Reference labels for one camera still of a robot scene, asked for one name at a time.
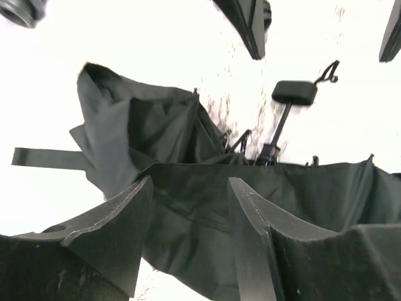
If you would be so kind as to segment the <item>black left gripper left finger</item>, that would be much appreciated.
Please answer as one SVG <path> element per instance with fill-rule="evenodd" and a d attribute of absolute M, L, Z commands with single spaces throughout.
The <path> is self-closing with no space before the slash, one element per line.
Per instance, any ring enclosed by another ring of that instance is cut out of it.
<path fill-rule="evenodd" d="M 135 294 L 153 183 L 148 176 L 42 233 L 1 237 L 2 300 L 128 300 Z"/>

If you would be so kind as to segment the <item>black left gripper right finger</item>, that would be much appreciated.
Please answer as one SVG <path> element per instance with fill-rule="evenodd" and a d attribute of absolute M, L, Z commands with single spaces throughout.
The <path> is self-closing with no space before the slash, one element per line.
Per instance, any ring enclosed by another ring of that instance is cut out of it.
<path fill-rule="evenodd" d="M 400 225 L 360 224 L 337 233 L 227 185 L 241 300 L 399 300 Z"/>

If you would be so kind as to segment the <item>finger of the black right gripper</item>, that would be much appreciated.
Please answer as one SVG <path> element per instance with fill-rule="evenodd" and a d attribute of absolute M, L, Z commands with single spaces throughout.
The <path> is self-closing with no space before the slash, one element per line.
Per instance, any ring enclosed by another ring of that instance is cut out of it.
<path fill-rule="evenodd" d="M 395 0 L 379 52 L 379 62 L 392 61 L 400 51 L 400 0 Z"/>
<path fill-rule="evenodd" d="M 213 0 L 239 33 L 253 60 L 265 56 L 265 34 L 271 22 L 271 6 L 263 0 Z"/>

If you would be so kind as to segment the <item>black folding umbrella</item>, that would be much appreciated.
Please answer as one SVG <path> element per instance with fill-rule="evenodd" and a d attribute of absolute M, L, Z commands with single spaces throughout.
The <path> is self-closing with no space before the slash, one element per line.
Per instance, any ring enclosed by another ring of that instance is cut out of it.
<path fill-rule="evenodd" d="M 264 149 L 249 161 L 227 144 L 197 92 L 139 83 L 92 63 L 77 89 L 84 123 L 70 133 L 80 150 L 17 148 L 13 165 L 85 171 L 106 201 L 150 177 L 141 258 L 210 300 L 241 300 L 227 198 L 232 177 L 326 230 L 400 225 L 400 175 L 372 159 L 278 164 Z"/>

